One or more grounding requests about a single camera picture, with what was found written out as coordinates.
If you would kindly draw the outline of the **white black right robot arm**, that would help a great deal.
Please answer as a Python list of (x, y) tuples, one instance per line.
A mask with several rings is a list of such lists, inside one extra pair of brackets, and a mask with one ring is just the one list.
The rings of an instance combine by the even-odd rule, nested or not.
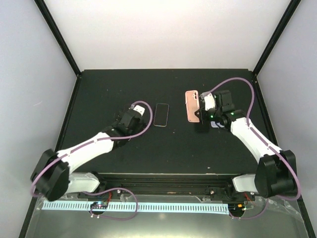
[(247, 119), (243, 110), (235, 109), (230, 91), (201, 95), (194, 91), (189, 98), (192, 105), (188, 112), (194, 115), (195, 122), (227, 129), (246, 146), (258, 164), (255, 174), (236, 176), (225, 187), (229, 199), (236, 200), (244, 192), (269, 198), (297, 191), (294, 153), (274, 145)]

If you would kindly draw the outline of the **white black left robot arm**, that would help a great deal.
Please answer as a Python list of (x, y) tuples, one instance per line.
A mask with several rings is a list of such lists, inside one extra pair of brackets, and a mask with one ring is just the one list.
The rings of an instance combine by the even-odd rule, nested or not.
[(68, 193), (88, 192), (95, 198), (103, 197), (106, 185), (97, 173), (76, 173), (79, 167), (92, 159), (124, 146), (141, 135), (147, 128), (143, 114), (145, 108), (131, 106), (120, 113), (116, 121), (94, 137), (68, 149), (57, 152), (46, 150), (31, 175), (31, 194), (42, 195), (56, 201)]

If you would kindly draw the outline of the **phone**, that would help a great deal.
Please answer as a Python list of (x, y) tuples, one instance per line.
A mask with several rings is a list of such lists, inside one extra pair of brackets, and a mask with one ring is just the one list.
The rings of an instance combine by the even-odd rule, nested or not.
[(195, 115), (195, 112), (200, 108), (199, 95), (197, 90), (190, 90), (185, 92), (185, 105), (188, 122), (199, 123), (199, 118)]
[(195, 124), (195, 132), (196, 133), (208, 133), (210, 130), (209, 123), (196, 123)]

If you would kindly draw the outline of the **silver black smartphone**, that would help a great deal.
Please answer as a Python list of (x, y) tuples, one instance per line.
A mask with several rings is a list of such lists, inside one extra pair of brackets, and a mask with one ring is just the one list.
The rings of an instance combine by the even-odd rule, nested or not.
[(168, 112), (169, 104), (157, 103), (153, 125), (158, 127), (166, 127)]

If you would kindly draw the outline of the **lavender phone case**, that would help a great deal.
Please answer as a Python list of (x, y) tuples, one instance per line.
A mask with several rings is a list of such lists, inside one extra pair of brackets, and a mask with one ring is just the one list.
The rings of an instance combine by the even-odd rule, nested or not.
[(212, 128), (225, 128), (225, 126), (221, 125), (219, 122), (211, 121)]

